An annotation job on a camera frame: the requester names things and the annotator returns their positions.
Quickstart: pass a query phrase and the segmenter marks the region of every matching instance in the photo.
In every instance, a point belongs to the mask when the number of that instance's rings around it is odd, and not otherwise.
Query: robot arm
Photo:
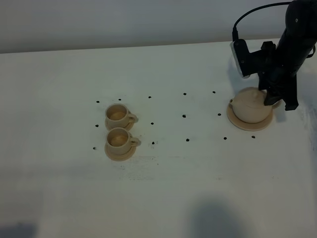
[[[253,73],[259,75],[259,90],[267,90],[264,104],[273,105],[283,99],[286,103],[285,110],[288,111],[298,106],[296,73],[305,59],[315,53],[317,0],[295,0],[268,6],[278,4],[289,6],[286,11],[286,29],[277,47],[272,41],[264,42],[261,50],[250,53],[246,42],[238,37],[236,23],[231,48],[243,77]]]

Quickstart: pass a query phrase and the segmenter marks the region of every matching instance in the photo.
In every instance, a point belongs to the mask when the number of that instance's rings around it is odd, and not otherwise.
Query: teapot spout
[[[237,99],[231,99],[231,100],[230,100],[230,104],[231,104],[232,106],[237,106],[237,105],[239,104],[239,100],[237,100]]]

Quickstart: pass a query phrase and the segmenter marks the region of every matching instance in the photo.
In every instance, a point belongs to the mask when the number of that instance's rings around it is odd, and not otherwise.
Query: teapot lid
[[[263,108],[266,93],[258,90],[255,87],[242,89],[237,95],[236,99],[242,101],[244,105],[250,108]]]

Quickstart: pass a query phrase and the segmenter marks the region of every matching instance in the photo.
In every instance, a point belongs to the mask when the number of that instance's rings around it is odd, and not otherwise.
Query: white table
[[[0,237],[315,238],[316,64],[296,111],[247,132],[226,106],[258,79],[229,42],[0,55]],[[119,102],[142,141],[125,162],[104,152]]]

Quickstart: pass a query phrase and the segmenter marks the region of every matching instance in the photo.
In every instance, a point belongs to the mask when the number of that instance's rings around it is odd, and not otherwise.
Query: teapot
[[[248,87],[242,89],[233,99],[230,100],[232,109],[236,117],[246,123],[258,123],[263,121],[277,108],[281,101],[273,106],[265,106],[264,100],[266,92],[259,91],[258,88]]]

